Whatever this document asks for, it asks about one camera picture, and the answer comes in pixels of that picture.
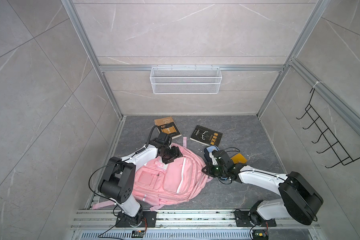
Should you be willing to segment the pink school backpack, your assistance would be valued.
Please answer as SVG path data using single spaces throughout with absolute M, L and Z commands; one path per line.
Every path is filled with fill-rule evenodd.
M 164 164 L 157 157 L 135 174 L 132 195 L 139 204 L 144 202 L 151 205 L 152 211 L 166 205 L 188 202 L 211 181 L 202 172 L 206 164 L 201 157 L 178 144 L 170 146 L 179 147 L 183 156 L 170 164 Z

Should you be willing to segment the black book yellow lettering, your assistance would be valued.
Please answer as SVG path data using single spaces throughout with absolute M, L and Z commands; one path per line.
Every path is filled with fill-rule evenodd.
M 197 125 L 190 137 L 191 140 L 206 145 L 206 146 L 219 146 L 223 134 L 206 127 Z

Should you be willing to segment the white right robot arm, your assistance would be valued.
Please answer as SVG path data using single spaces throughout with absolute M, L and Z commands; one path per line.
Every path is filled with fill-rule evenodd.
M 232 151 L 237 152 L 238 160 L 216 146 L 205 148 L 206 166 L 202 171 L 223 184 L 254 185 L 279 196 L 276 200 L 259 200 L 251 207 L 247 218 L 252 225 L 261 226 L 277 218 L 293 218 L 309 226 L 318 220 L 317 213 L 324 200 L 300 173 L 277 174 L 259 170 L 247 165 L 237 148 Z

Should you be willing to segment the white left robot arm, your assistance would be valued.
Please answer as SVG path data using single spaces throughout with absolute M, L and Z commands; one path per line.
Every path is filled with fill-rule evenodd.
M 136 171 L 157 157 L 160 157 L 164 164 L 170 164 L 182 156 L 179 147 L 156 147 L 149 144 L 128 156 L 112 157 L 105 167 L 98 191 L 115 202 L 124 214 L 136 217 L 141 209 L 141 205 L 132 195 Z

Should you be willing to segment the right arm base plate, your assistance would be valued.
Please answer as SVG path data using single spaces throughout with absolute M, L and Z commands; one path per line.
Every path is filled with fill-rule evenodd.
M 237 227 L 276 227 L 276 221 L 274 219 L 264 220 L 257 213 L 252 213 L 250 211 L 242 211 L 236 209 L 233 211 L 234 219 L 236 221 Z

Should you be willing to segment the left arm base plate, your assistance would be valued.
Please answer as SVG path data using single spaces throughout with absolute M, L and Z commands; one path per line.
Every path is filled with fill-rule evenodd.
M 122 212 L 118 213 L 116 228 L 137 228 L 145 227 L 153 228 L 156 226 L 157 212 L 142 211 L 138 212 L 135 217 L 130 217 Z

